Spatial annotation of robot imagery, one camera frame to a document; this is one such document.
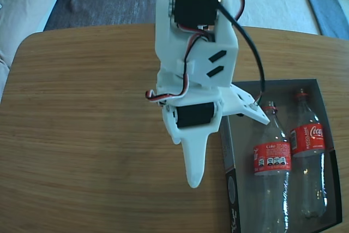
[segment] barcode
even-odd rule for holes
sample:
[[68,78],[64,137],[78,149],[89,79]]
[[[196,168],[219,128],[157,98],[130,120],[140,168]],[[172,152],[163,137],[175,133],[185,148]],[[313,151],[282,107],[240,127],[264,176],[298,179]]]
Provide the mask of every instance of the barcode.
[[297,148],[297,134],[295,130],[291,132],[291,147],[292,150],[295,150]]

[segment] black cable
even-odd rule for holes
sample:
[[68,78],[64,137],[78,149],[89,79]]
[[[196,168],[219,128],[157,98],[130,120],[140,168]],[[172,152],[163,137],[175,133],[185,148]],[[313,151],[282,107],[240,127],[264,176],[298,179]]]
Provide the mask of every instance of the black cable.
[[266,89],[266,80],[264,77],[264,70],[263,65],[261,61],[260,54],[258,53],[257,47],[255,43],[252,41],[251,37],[248,35],[248,33],[243,29],[242,26],[234,19],[234,17],[231,16],[231,14],[222,6],[222,4],[218,0],[211,0],[216,4],[217,9],[235,26],[235,28],[240,32],[240,34],[244,37],[247,44],[251,48],[251,51],[253,52],[256,62],[258,65],[258,69],[260,72],[260,82],[261,82],[261,93],[264,93]]

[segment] white couch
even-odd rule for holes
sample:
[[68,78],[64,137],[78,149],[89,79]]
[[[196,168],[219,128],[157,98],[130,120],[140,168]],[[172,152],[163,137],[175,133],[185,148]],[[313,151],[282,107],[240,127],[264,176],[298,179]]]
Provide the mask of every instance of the white couch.
[[0,0],[0,101],[17,48],[41,32],[57,0]]

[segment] bottle cap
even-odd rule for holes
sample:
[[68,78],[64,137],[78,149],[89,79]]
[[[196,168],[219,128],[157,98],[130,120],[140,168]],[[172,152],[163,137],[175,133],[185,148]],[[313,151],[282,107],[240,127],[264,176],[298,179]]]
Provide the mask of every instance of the bottle cap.
[[303,88],[300,88],[299,90],[297,90],[296,98],[303,97],[306,95],[308,95],[308,94],[305,92],[305,90]]
[[275,105],[275,102],[273,101],[268,101],[266,102],[266,104],[262,107],[262,110],[266,111],[266,110],[275,110],[277,111],[278,108]]

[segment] coca-cola bottle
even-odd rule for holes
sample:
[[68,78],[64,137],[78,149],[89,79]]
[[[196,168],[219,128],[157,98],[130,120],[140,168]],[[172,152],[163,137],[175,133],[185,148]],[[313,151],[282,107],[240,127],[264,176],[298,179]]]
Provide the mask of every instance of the coca-cola bottle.
[[263,108],[270,119],[254,147],[255,190],[261,200],[255,233],[284,233],[288,229],[287,188],[291,171],[291,148],[270,101]]
[[327,205],[324,187],[324,140],[318,117],[307,104],[308,94],[297,92],[298,121],[291,131],[293,172],[301,177],[300,204],[306,218],[320,217]]

